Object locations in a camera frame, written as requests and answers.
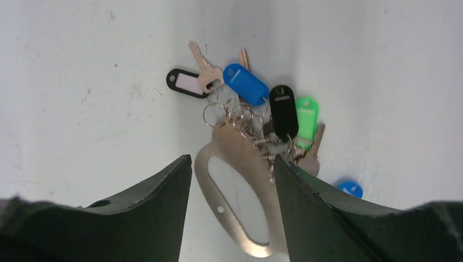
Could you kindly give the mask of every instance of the key blade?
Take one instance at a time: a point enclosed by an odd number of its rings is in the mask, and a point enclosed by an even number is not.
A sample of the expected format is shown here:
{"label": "key blade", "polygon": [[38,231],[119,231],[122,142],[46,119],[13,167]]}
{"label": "key blade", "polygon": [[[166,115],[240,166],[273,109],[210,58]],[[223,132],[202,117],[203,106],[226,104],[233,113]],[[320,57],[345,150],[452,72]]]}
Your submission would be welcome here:
{"label": "key blade", "polygon": [[198,62],[199,70],[201,70],[202,72],[206,71],[207,61],[201,55],[201,50],[199,50],[198,43],[196,43],[195,41],[190,41],[188,43],[188,46],[191,49],[191,52],[193,53],[193,56],[196,59],[196,62]]}
{"label": "key blade", "polygon": [[313,145],[308,151],[307,155],[316,158],[318,150],[320,149],[320,144],[322,143],[323,133],[325,133],[325,124],[319,123],[317,127],[317,132],[315,132],[315,137],[313,138]]}
{"label": "key blade", "polygon": [[248,64],[248,61],[247,61],[247,52],[246,52],[246,49],[241,49],[241,52],[240,52],[240,64],[246,68],[248,71],[250,71],[250,68],[249,68],[249,64]]}

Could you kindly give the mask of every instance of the white table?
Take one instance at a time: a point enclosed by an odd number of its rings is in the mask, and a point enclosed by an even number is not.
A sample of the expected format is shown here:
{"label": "white table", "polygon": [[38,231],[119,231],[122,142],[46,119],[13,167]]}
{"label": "white table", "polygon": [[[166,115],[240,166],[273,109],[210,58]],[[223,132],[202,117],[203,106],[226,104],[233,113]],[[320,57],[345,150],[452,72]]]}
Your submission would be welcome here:
{"label": "white table", "polygon": [[[221,67],[246,47],[270,87],[318,99],[322,180],[351,177],[364,199],[400,209],[463,199],[462,1],[1,4],[2,198],[86,206],[181,154],[194,158],[210,141],[206,102],[171,91],[165,76],[198,71],[188,48],[196,40]],[[265,241],[249,186],[210,165],[251,236]],[[234,245],[195,177],[180,261],[261,261]]]}

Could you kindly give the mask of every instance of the plastic key tag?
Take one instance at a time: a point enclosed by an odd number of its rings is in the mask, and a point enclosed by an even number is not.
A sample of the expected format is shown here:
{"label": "plastic key tag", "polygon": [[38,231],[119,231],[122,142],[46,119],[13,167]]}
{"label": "plastic key tag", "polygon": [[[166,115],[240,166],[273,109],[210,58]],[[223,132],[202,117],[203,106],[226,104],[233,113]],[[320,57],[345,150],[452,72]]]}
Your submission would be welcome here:
{"label": "plastic key tag", "polygon": [[199,87],[198,76],[198,74],[175,68],[167,74],[165,81],[167,86],[176,92],[196,98],[206,98],[209,94]]}
{"label": "plastic key tag", "polygon": [[293,139],[299,130],[293,91],[287,86],[276,86],[270,91],[269,102],[275,134],[283,141],[288,136]]}
{"label": "plastic key tag", "polygon": [[[297,137],[305,140],[313,140],[317,131],[319,107],[317,101],[312,97],[301,97],[296,100],[296,111],[298,114],[299,132]],[[311,145],[301,140],[296,145],[309,150]]]}
{"label": "plastic key tag", "polygon": [[229,64],[223,70],[223,80],[247,103],[258,106],[269,99],[269,88],[240,64]]}

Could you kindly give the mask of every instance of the green key tag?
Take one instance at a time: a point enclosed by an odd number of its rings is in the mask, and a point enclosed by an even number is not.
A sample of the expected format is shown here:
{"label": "green key tag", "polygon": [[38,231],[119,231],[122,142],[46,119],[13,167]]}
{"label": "green key tag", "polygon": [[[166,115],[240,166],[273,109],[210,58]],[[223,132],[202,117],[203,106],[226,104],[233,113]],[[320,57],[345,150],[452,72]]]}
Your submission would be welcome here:
{"label": "green key tag", "polygon": [[[318,122],[318,103],[312,97],[301,97],[296,100],[296,111],[298,113],[299,132],[297,137],[313,141],[317,131]],[[311,144],[304,141],[297,141],[296,145],[305,150],[309,150]]]}

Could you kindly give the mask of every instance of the black key tag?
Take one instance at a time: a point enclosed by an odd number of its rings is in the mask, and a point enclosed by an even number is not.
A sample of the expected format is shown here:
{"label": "black key tag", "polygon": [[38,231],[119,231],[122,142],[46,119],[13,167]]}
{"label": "black key tag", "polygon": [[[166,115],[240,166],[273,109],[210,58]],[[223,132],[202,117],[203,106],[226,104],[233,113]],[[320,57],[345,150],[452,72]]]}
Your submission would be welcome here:
{"label": "black key tag", "polygon": [[167,74],[165,80],[167,86],[176,92],[196,98],[206,98],[209,94],[204,93],[199,87],[198,76],[198,74],[175,68]]}
{"label": "black key tag", "polygon": [[298,114],[294,93],[288,86],[276,86],[270,91],[270,110],[272,112],[275,134],[288,140],[295,138],[299,131]]}

